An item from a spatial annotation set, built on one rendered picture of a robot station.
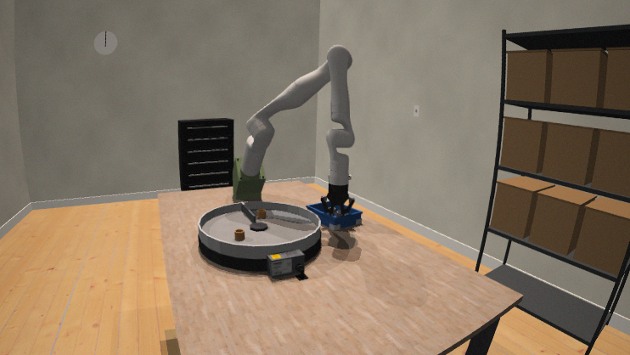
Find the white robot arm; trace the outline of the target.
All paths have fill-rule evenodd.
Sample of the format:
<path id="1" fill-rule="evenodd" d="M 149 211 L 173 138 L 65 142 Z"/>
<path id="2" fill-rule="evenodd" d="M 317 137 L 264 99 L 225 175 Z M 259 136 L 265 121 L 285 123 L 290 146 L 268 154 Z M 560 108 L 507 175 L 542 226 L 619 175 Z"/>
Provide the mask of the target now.
<path id="1" fill-rule="evenodd" d="M 241 164 L 241 171 L 253 177 L 261 169 L 266 149 L 274 135 L 274 127 L 268 120 L 282 110 L 302 106 L 308 99 L 331 81 L 331 120 L 340 123 L 344 129 L 330 129 L 326 140 L 329 147 L 329 183 L 347 185 L 352 180 L 348 173 L 348 155 L 338 153 L 336 148 L 351 148 L 355 142 L 350 120 L 350 101 L 347 86 L 347 68 L 352 65 L 352 57 L 347 48 L 333 46 L 327 53 L 327 61 L 315 71 L 308 73 L 290 86 L 277 98 L 255 113 L 246 124 L 251 136 L 248 137 Z"/>

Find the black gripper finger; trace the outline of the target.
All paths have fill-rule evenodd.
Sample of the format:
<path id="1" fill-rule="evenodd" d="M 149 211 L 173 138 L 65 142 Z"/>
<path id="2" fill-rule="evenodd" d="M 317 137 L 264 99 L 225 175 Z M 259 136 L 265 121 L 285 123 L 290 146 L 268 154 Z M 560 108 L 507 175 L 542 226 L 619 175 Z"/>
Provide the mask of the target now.
<path id="1" fill-rule="evenodd" d="M 333 210 L 334 210 L 334 206 L 335 206 L 335 199 L 336 199 L 336 198 L 335 198 L 335 197 L 333 197 L 331 207 L 330 207 L 330 208 L 328 208 L 328 205 L 327 205 L 327 203 L 326 203 L 326 201 L 327 201 L 327 195 L 326 195 L 326 196 L 322 196 L 322 197 L 321 197 L 321 201 L 322 201 L 322 204 L 323 204 L 324 210 L 325 210 L 325 211 L 327 211 L 327 212 L 329 212 L 330 216 L 333 216 L 333 214 L 334 214 L 334 213 L 333 213 Z"/>
<path id="2" fill-rule="evenodd" d="M 355 199 L 354 199 L 354 198 L 351 198 L 351 197 L 349 197 L 349 199 L 348 199 L 348 200 L 349 200 L 349 205 L 348 205 L 348 207 L 347 207 L 346 209 L 344 209 L 344 205 L 343 205 L 343 198 L 342 198 L 342 197 L 340 197 L 340 209 L 341 209 L 340 216 L 344 216 L 344 214 L 345 214 L 345 213 L 348 213 L 348 212 L 351 210 L 352 205 L 353 205 L 353 204 L 354 204 L 354 202 L 355 202 Z M 342 203 L 342 204 L 341 204 L 341 203 Z"/>

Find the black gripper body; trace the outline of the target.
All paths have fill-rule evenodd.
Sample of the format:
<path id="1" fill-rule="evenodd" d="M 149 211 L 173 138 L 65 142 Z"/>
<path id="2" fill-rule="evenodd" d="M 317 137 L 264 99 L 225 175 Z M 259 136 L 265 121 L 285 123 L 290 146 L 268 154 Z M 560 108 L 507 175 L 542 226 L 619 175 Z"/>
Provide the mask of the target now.
<path id="1" fill-rule="evenodd" d="M 349 199 L 348 184 L 347 185 L 333 185 L 329 183 L 329 192 L 327 198 L 332 204 L 332 199 L 335 197 L 335 206 L 340 206 L 340 197 L 343 198 L 343 205 Z"/>

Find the blue crate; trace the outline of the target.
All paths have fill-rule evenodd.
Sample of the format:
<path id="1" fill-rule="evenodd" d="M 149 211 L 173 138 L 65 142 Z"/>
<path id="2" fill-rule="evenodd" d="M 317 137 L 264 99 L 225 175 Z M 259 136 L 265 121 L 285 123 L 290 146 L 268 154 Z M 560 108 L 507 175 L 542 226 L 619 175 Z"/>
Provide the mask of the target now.
<path id="1" fill-rule="evenodd" d="M 336 213 L 333 217 L 330 216 L 324 210 L 322 202 L 317 203 L 317 204 L 307 205 L 306 208 L 318 215 L 318 217 L 321 220 L 321 224 L 323 224 L 324 226 L 334 231 L 341 228 L 345 228 L 345 227 L 349 227 L 355 224 L 362 223 L 361 215 L 363 214 L 363 212 L 355 208 L 351 208 L 350 212 L 346 213 L 348 215 L 345 214 L 345 216 L 341 216 L 341 217 L 336 217 Z"/>

